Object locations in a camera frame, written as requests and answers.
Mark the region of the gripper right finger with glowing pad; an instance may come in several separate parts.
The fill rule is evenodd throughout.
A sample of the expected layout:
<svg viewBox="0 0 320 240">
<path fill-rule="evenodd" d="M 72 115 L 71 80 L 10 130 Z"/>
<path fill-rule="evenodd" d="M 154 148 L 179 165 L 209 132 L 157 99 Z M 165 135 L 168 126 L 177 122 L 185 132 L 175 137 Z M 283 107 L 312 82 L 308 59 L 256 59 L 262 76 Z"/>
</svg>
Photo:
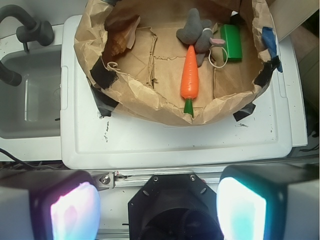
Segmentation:
<svg viewBox="0 0 320 240">
<path fill-rule="evenodd" d="M 220 176 L 216 209 L 226 240 L 318 240 L 320 166 L 229 165 Z"/>
</svg>

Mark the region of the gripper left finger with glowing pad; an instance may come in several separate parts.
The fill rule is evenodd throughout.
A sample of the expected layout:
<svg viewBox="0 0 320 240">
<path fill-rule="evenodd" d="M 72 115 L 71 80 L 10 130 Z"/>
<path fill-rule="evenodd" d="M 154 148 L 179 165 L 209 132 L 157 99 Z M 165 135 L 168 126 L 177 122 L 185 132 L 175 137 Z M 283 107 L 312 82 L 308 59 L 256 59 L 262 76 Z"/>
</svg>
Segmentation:
<svg viewBox="0 0 320 240">
<path fill-rule="evenodd" d="M 83 170 L 1 170 L 2 240 L 94 240 L 101 201 Z"/>
</svg>

